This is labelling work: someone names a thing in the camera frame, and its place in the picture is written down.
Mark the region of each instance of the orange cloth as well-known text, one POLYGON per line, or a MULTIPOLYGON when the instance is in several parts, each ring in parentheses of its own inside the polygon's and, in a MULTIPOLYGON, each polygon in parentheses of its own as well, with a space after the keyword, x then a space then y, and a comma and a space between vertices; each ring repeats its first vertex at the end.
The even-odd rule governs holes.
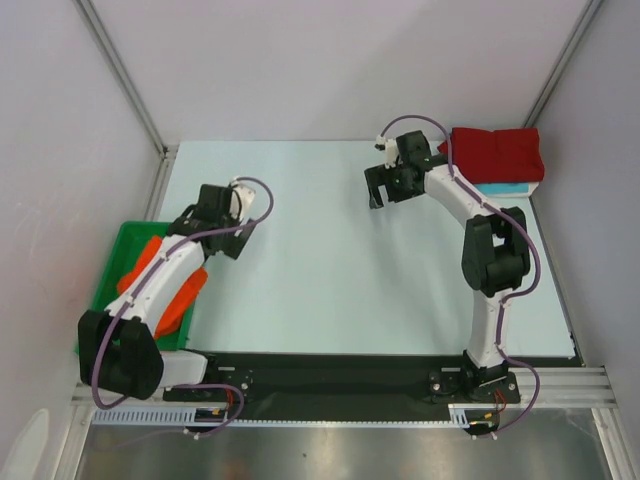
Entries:
MULTIPOLYGON (((122 294, 133 282, 135 282, 138 275, 140 275, 147 265, 149 265, 149 262, 153 260, 153 257, 158 253, 161 246, 162 238, 158 236, 153 236, 151 240, 147 242, 147 245, 138 257, 133 270, 127 273, 118 282, 116 289, 119 294, 122 294)), ((156 327, 156 331, 151 332, 153 334, 153 338, 158 339, 164 335, 169 335, 180 328, 184 312, 186 312, 195 301, 198 293, 207 282, 207 278, 207 271, 203 267, 200 267, 191 274, 187 281, 184 282, 184 285, 182 285, 178 293, 176 293, 173 300, 171 300, 167 310, 160 319, 160 323, 158 323, 158 326, 156 327)))

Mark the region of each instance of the robotic arm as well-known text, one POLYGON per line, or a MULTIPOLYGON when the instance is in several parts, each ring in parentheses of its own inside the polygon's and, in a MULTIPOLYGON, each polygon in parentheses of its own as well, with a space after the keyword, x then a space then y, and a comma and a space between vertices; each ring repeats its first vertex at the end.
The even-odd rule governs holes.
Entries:
POLYGON ((255 191, 238 181, 226 187, 202 185, 198 202, 169 226, 160 249, 131 286, 104 311, 89 310, 80 319, 78 348, 84 383, 91 384, 98 369, 100 388, 145 400, 157 388, 202 381, 208 363, 204 355, 160 352, 154 334, 171 301, 209 256, 222 252, 238 258, 257 222, 249 220, 252 226, 242 230, 236 227, 254 198, 255 191), (219 229, 230 232, 210 234, 219 229))
POLYGON ((452 175, 446 155, 432 155, 420 131, 395 140, 378 137, 376 148, 385 151, 386 162, 365 170, 370 208, 383 206, 381 186, 390 202, 426 193, 464 228, 462 272, 474 290, 471 339, 463 353, 466 383, 475 390, 504 380, 508 374, 507 362, 500 353, 505 348, 504 335, 496 332, 506 331, 511 301, 505 297, 520 287, 522 277, 529 273, 530 260, 524 238, 492 210, 504 212, 526 230, 524 213, 519 208, 501 210, 455 166, 452 175), (502 244, 494 246, 494 237, 502 244))

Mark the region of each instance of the white tabletop surface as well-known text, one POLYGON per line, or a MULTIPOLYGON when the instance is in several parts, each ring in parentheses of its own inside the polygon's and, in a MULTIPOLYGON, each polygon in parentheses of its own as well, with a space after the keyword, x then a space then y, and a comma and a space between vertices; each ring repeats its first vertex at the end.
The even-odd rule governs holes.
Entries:
MULTIPOLYGON (((236 261, 207 262, 190 348, 227 352, 458 355, 472 294, 460 269, 463 230, 421 196, 369 209, 364 169, 384 161, 371 142, 183 142, 162 203, 172 221, 202 183, 254 176, 275 195, 272 215, 236 261)), ((514 301, 511 355, 573 357, 569 331, 528 199, 542 279, 514 301)), ((258 192, 250 215, 267 206, 258 192)), ((531 282, 529 274, 523 285, 531 282)))

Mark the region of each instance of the folded red cloth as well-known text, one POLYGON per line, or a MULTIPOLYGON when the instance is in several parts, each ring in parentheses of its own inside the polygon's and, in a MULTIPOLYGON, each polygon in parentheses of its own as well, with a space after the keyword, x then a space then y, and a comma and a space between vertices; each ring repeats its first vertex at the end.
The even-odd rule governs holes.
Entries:
MULTIPOLYGON (((544 164, 537 128, 478 130, 454 128, 453 163, 471 183, 540 182, 544 164)), ((438 147, 447 153, 447 144, 438 147)))

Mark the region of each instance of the white wall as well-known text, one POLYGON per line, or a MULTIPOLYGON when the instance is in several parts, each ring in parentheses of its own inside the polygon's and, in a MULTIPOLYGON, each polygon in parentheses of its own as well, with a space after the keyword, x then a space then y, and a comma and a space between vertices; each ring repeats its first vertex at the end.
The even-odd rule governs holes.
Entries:
POLYGON ((521 125, 586 3, 95 0, 169 143, 521 125))
POLYGON ((76 323, 158 159, 70 0, 0 3, 0 470, 40 408, 41 468, 78 375, 76 323))
POLYGON ((605 4, 539 122, 536 195, 578 341, 640 447, 640 2, 605 4))

